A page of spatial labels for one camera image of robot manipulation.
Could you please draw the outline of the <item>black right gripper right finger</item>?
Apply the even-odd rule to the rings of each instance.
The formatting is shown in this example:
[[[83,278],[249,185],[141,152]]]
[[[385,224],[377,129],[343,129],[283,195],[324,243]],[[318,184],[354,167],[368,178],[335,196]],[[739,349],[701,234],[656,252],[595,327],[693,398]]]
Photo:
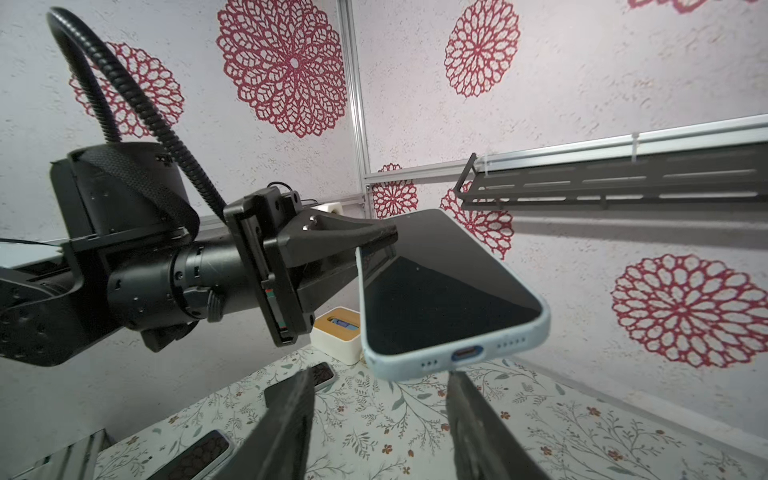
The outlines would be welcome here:
[[[451,371],[446,400],[459,479],[546,479],[466,373]]]

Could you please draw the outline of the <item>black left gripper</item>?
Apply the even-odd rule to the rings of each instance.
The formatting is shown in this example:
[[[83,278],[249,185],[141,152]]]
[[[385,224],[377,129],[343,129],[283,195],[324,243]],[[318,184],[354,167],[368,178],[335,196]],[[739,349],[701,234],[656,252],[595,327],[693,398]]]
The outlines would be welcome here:
[[[363,271],[375,272],[395,257],[392,242],[368,245],[395,239],[393,221],[302,210],[296,191],[276,185],[227,205],[223,214],[249,290],[278,347],[309,333],[311,314],[357,278],[358,262]],[[290,267],[300,265],[305,266],[296,287]]]

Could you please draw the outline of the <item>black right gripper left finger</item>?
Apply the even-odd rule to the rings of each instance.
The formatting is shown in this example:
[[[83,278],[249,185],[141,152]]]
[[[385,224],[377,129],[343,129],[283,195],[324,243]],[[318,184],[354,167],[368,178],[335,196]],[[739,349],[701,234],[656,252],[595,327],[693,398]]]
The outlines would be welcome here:
[[[315,387],[308,370],[298,372],[216,479],[302,479],[306,475]]]

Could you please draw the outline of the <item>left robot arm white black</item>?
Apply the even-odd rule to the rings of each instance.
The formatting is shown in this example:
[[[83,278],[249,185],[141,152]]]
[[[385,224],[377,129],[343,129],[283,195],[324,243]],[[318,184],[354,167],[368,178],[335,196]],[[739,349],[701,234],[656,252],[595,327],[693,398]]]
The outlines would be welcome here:
[[[50,177],[68,238],[55,258],[1,271],[1,355],[35,366],[123,328],[158,352],[252,308],[275,345],[291,345],[356,277],[357,250],[397,237],[392,221],[306,207],[271,186],[227,205],[225,233],[201,238],[180,171],[156,143],[79,149]]]

